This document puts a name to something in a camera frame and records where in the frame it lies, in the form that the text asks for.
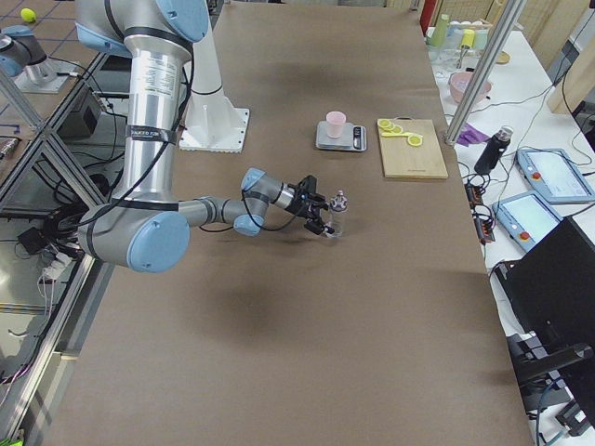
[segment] red object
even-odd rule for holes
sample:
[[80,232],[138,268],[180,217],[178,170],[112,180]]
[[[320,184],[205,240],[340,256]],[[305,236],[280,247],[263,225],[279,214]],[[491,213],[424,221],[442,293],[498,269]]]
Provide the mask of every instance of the red object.
[[426,31],[430,26],[431,16],[434,13],[438,0],[426,0],[424,2],[424,8],[421,10],[421,17],[419,18],[419,24],[421,25],[421,32],[426,35]]

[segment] blue joint cap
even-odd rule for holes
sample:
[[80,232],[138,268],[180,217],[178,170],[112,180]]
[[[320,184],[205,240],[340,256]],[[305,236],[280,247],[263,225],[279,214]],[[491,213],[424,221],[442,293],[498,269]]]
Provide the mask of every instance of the blue joint cap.
[[84,46],[95,49],[100,53],[132,59],[132,54],[122,42],[118,42],[117,40],[113,40],[110,37],[96,33],[78,22],[75,24],[78,40]]
[[126,262],[134,271],[163,272],[186,253],[190,227],[182,214],[167,211],[147,220],[132,238]]
[[250,167],[248,171],[244,175],[244,179],[242,180],[242,190],[250,190],[252,186],[257,184],[257,182],[264,177],[266,172],[256,169],[254,167]]
[[180,37],[195,43],[206,36],[209,17],[205,1],[155,0],[155,3]]
[[27,37],[33,35],[31,28],[25,25],[7,26],[2,29],[2,33],[6,34],[8,37]]
[[0,56],[0,69],[2,69],[8,77],[15,77],[22,73],[22,67],[17,62],[2,56]]
[[242,235],[246,235],[248,237],[256,237],[260,232],[260,226],[262,226],[263,223],[264,218],[262,218],[261,216],[252,215],[252,217],[250,217],[248,214],[244,214],[242,216],[238,216],[237,218],[235,218],[235,220],[233,220],[233,228]]

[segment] black water bottle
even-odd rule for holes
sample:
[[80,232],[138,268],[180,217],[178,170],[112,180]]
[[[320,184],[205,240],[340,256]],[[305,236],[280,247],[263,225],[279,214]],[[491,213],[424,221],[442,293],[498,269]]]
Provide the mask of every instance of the black water bottle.
[[477,160],[473,169],[480,175],[487,175],[492,172],[502,154],[510,144],[510,137],[512,136],[512,127],[502,125],[502,128],[497,131],[488,141],[480,159]]

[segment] purple cloth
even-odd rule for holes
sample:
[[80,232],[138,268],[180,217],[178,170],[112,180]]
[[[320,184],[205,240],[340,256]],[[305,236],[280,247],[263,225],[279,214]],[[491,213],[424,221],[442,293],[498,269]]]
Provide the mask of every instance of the purple cloth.
[[468,147],[469,144],[479,144],[480,142],[487,141],[489,138],[490,137],[480,132],[473,125],[466,123],[456,142],[461,146]]

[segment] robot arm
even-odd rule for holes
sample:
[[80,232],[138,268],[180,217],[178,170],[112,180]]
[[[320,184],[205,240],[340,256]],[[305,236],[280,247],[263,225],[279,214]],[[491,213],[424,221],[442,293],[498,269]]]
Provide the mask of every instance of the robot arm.
[[136,271],[161,272],[184,255],[190,226],[229,222],[244,235],[265,230],[269,204],[306,218],[306,228],[323,233],[316,180],[296,186],[250,169],[242,200],[204,197],[180,203],[172,166],[183,66],[192,44],[208,32],[205,0],[142,0],[134,14],[126,0],[77,0],[79,39],[98,51],[132,58],[123,178],[112,202],[95,206],[78,223],[79,243],[103,261]]
[[57,76],[46,52],[24,25],[9,26],[0,32],[0,69],[10,77],[25,70],[36,85],[44,85]]

